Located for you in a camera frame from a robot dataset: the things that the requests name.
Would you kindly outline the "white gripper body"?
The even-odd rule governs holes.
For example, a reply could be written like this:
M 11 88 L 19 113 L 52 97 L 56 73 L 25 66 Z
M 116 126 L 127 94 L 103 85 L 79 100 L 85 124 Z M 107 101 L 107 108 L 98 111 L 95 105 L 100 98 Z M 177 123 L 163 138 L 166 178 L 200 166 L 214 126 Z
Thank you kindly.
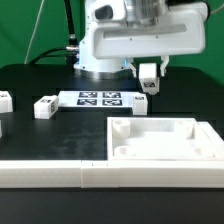
M 172 6 L 158 24 L 132 28 L 123 22 L 90 27 L 92 54 L 98 59 L 200 53 L 205 48 L 206 6 Z

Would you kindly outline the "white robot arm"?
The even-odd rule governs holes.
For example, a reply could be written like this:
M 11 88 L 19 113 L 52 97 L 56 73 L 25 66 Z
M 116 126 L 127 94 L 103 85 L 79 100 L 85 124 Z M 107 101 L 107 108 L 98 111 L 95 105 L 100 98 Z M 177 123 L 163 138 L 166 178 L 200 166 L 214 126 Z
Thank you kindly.
M 85 35 L 79 43 L 77 74 L 111 79 L 132 71 L 135 58 L 173 55 L 205 48 L 207 3 L 169 5 L 168 0 L 84 0 Z

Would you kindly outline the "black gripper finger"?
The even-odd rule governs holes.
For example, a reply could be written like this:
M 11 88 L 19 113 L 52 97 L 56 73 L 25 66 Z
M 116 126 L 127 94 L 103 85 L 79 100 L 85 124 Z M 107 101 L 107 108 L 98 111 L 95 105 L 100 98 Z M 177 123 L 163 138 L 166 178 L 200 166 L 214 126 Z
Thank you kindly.
M 134 77 L 134 78 L 137 78 L 137 69 L 136 69 L 136 67 L 133 65 L 133 62 L 132 62 L 132 61 L 129 61 L 129 62 L 128 62 L 128 65 L 129 65 L 129 68 L 130 68 L 131 71 L 132 71 L 133 77 Z
M 160 65 L 160 73 L 161 76 L 164 77 L 166 73 L 166 67 L 169 64 L 169 56 L 161 56 L 161 65 Z

